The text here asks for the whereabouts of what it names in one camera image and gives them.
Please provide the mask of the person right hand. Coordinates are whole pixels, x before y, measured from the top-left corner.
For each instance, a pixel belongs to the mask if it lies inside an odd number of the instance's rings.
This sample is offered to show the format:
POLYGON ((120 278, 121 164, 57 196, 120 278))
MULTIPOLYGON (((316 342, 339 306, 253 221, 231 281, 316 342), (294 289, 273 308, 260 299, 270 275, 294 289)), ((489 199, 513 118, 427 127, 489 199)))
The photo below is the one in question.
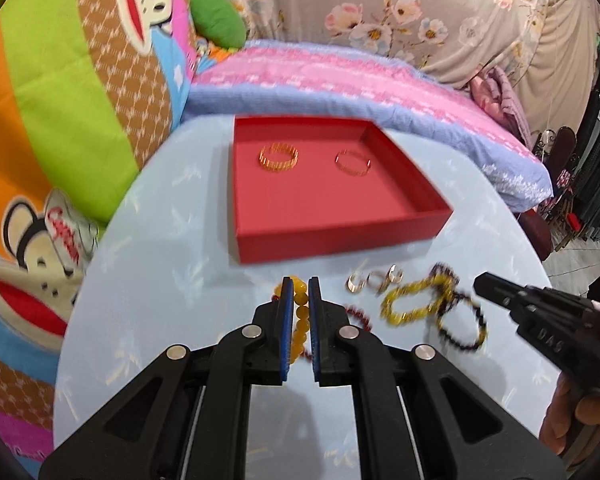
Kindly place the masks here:
POLYGON ((556 389, 542 422, 539 440, 555 454, 562 454, 568 444, 568 431, 575 420, 585 426, 595 426, 596 433, 578 455, 577 462, 580 462, 590 456, 600 443, 600 396, 584 396, 578 404, 574 404, 571 396, 573 388, 572 381, 564 373, 558 376, 556 389))

